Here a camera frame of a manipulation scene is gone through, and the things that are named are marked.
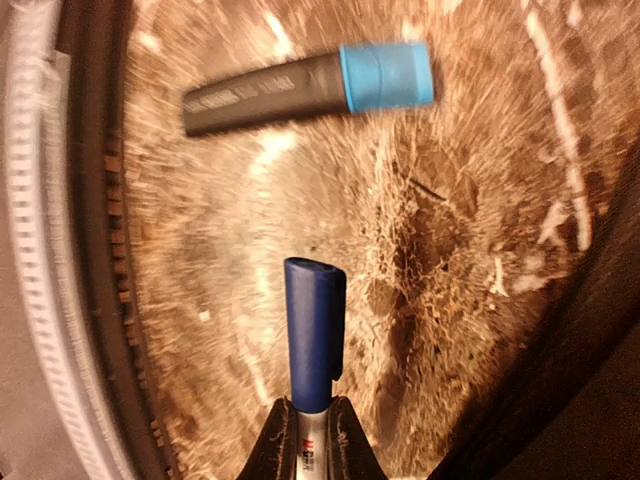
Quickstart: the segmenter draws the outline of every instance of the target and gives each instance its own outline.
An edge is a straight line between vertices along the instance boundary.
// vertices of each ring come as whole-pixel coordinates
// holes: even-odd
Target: rubber gasket
[[[122,117],[131,2],[68,0],[56,49],[71,56],[67,145],[79,289],[114,417],[139,478],[181,478],[148,371],[124,206]]]

